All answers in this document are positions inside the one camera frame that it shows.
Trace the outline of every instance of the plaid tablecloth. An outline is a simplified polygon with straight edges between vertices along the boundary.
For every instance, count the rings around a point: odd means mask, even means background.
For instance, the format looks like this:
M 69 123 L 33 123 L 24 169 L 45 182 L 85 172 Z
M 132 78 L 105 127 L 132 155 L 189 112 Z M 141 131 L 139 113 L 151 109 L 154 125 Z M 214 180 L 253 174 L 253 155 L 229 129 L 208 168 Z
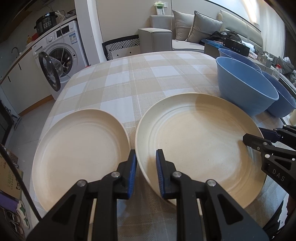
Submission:
M 81 109 L 97 108 L 109 112 L 125 127 L 131 147 L 143 114 L 159 100 L 184 92 L 220 96 L 215 59 L 197 52 L 172 51 L 120 58 L 76 73 L 55 102 L 40 139 L 60 119 Z M 253 118 L 259 127 L 282 127 L 267 112 Z M 30 194 L 41 215 L 33 185 Z M 246 210 L 264 226 L 282 202 L 286 192 L 271 178 Z M 33 225 L 36 219 L 32 214 Z M 118 201 L 119 240 L 176 240 L 176 210 L 150 188 L 137 169 L 134 194 Z

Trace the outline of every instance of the sofa armrest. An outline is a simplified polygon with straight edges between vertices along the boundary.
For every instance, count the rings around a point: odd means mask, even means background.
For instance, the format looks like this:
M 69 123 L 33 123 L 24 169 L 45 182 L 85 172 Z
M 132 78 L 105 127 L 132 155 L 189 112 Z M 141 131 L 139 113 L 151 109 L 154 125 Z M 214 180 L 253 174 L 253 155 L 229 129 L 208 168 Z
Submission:
M 172 31 L 162 28 L 140 28 L 141 53 L 172 51 Z

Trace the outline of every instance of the sofa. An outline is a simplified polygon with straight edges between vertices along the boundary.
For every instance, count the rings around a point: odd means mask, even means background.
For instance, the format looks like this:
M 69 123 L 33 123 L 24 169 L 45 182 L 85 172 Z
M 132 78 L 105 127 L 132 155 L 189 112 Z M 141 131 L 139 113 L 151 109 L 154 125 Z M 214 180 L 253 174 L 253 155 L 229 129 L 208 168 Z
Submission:
M 220 31 L 236 31 L 241 39 L 252 45 L 263 46 L 261 32 L 251 24 L 240 20 L 232 14 L 220 10 L 217 19 L 222 21 Z M 204 46 L 198 43 L 175 40 L 176 27 L 175 18 L 171 15 L 150 16 L 150 28 L 138 30 L 141 53 L 160 51 L 195 51 L 204 52 Z

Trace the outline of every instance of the metal screw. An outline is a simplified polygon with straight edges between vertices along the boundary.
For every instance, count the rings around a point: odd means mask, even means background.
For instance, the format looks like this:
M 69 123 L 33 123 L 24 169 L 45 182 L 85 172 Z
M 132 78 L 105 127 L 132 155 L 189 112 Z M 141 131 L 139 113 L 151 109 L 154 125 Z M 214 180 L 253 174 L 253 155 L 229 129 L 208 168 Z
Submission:
M 79 186 L 79 187 L 84 187 L 85 185 L 86 185 L 86 181 L 85 180 L 79 180 L 77 182 L 77 186 Z
M 179 171 L 175 171 L 173 172 L 173 176 L 179 178 L 180 176 L 182 176 L 182 173 Z
M 117 178 L 117 177 L 120 176 L 120 172 L 112 172 L 111 176 L 114 177 L 114 178 Z
M 214 180 L 210 179 L 210 180 L 207 181 L 207 184 L 208 184 L 210 187 L 214 187 L 214 186 L 216 186 L 217 183 L 216 183 Z

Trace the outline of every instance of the tile floor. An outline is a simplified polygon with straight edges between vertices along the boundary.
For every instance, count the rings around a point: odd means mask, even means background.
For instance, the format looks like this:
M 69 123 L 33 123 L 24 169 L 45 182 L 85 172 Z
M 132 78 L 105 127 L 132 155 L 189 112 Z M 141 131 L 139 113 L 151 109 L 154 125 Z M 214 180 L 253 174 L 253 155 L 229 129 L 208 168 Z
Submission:
M 28 190 L 30 188 L 32 164 L 39 137 L 53 105 L 54 100 L 49 101 L 24 115 L 17 129 L 13 131 L 11 139 L 8 140 L 8 143 L 5 145 L 18 157 L 20 170 L 24 172 L 23 181 Z M 28 234 L 32 229 L 32 222 L 29 204 L 25 198 L 23 198 L 23 202 L 30 222 L 30 229 L 24 230 L 25 234 Z

